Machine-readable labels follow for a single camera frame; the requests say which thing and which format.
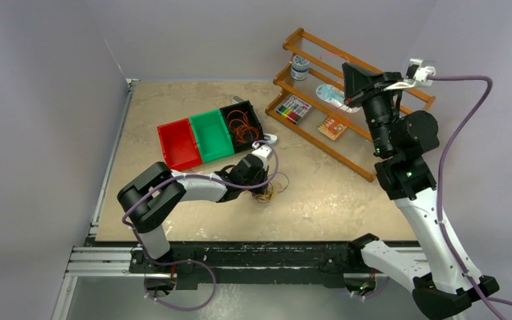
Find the green plastic bin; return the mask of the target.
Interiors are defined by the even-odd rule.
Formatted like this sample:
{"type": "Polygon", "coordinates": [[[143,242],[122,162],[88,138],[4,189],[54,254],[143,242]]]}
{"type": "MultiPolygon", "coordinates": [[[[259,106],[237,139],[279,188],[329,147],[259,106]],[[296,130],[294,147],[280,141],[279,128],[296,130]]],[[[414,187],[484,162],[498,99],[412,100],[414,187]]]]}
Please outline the green plastic bin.
{"type": "Polygon", "coordinates": [[[229,131],[218,109],[191,116],[189,122],[203,163],[235,153],[229,131]]]}

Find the black plastic bin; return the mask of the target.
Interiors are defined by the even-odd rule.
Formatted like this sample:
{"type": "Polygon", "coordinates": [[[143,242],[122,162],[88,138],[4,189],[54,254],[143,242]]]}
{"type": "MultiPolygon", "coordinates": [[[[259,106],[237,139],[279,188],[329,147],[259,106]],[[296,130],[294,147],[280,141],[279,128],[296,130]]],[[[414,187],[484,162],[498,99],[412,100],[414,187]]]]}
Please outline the black plastic bin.
{"type": "Polygon", "coordinates": [[[264,133],[250,101],[222,107],[219,112],[231,138],[235,153],[252,148],[254,141],[263,140],[264,133]]]}

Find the red plastic bin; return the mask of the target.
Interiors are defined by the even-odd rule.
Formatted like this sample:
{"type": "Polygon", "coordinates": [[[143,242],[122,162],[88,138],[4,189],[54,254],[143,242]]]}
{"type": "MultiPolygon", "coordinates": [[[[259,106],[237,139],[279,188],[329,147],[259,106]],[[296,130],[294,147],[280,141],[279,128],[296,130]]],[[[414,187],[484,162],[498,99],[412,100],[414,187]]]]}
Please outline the red plastic bin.
{"type": "Polygon", "coordinates": [[[169,168],[184,171],[203,163],[188,119],[160,125],[157,132],[169,168]]]}

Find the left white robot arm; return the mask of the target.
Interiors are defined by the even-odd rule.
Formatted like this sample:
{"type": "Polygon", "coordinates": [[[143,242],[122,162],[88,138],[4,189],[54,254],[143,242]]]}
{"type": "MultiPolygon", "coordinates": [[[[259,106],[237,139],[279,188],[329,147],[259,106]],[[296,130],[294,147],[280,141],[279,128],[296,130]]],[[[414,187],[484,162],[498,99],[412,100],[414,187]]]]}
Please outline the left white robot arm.
{"type": "Polygon", "coordinates": [[[146,264],[157,273],[170,268],[171,246],[163,222],[180,202],[225,203],[244,191],[261,195],[267,186],[270,158],[270,152],[254,151],[238,164],[210,174],[186,174],[156,162],[124,186],[117,194],[125,212],[123,222],[146,249],[146,264]]]}

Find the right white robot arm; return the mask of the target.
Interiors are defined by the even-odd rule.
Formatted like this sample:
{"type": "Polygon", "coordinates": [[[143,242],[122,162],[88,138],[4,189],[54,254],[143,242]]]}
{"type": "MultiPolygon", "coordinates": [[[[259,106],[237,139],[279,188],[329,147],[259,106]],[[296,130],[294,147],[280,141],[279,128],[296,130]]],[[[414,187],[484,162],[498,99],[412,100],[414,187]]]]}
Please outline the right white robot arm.
{"type": "Polygon", "coordinates": [[[412,59],[405,75],[342,66],[344,103],[361,108],[369,128],[376,177],[412,228],[426,257],[419,264],[373,235],[354,240],[347,254],[356,271],[375,269],[406,288],[428,319],[463,319],[476,301],[498,292],[460,243],[443,209],[443,175],[433,175],[423,155],[439,146],[438,123],[424,110],[402,115],[401,94],[439,79],[432,61],[412,59]]]}

